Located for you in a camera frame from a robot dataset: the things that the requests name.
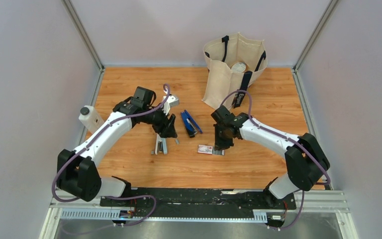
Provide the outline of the red white staples box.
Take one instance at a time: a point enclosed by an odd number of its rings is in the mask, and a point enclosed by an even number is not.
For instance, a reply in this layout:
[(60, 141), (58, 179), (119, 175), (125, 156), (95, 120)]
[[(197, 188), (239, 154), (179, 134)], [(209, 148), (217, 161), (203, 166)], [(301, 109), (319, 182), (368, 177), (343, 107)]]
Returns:
[(214, 147), (210, 145), (199, 145), (197, 148), (197, 153), (224, 156), (225, 150), (215, 150)]

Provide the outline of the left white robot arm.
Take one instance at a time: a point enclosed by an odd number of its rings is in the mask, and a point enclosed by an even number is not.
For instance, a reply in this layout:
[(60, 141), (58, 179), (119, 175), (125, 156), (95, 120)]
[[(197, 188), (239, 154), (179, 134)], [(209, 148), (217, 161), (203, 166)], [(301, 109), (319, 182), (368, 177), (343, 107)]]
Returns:
[(57, 196), (60, 189), (74, 196), (72, 201), (81, 199), (89, 202), (95, 197), (113, 198), (119, 206), (127, 206), (132, 200), (126, 180), (112, 176), (101, 177), (98, 166), (115, 143), (137, 124), (151, 125), (161, 138), (176, 138), (174, 114), (169, 111), (178, 105), (178, 97), (171, 94), (169, 84), (163, 85), (165, 95), (157, 106), (153, 103), (156, 93), (137, 87), (133, 96), (116, 104), (108, 119), (85, 142), (73, 150), (62, 150), (57, 159), (57, 174), (51, 190), (54, 199), (69, 202)]

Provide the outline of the light grey white stapler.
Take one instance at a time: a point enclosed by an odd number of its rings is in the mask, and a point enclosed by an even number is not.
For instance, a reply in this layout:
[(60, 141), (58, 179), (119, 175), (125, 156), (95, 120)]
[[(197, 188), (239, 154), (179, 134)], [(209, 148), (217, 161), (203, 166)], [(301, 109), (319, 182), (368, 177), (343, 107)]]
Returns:
[(156, 143), (155, 143), (155, 150), (154, 154), (168, 154), (168, 147), (167, 147), (167, 141), (166, 138), (160, 137), (158, 134), (156, 134)]

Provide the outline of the blue black stapler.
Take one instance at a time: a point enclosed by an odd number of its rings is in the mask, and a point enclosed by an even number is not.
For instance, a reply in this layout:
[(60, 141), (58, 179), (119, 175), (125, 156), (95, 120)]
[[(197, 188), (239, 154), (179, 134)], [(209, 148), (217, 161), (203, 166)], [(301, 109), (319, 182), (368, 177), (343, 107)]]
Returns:
[(198, 133), (203, 133), (200, 126), (196, 123), (196, 121), (193, 119), (193, 117), (189, 114), (187, 110), (183, 110), (180, 113), (180, 115), (189, 138), (195, 137)]

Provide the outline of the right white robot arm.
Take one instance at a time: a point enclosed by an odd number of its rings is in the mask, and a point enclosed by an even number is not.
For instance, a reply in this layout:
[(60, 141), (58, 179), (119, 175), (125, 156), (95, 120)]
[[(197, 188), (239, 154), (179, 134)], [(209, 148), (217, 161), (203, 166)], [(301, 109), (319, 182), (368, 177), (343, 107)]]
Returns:
[(234, 115), (224, 106), (216, 109), (211, 117), (215, 121), (215, 150), (229, 149), (236, 138), (264, 146), (285, 160), (287, 172), (265, 188), (264, 202), (269, 208), (277, 208), (291, 193), (311, 190), (330, 168), (316, 137), (309, 133), (302, 136), (286, 133), (247, 113)]

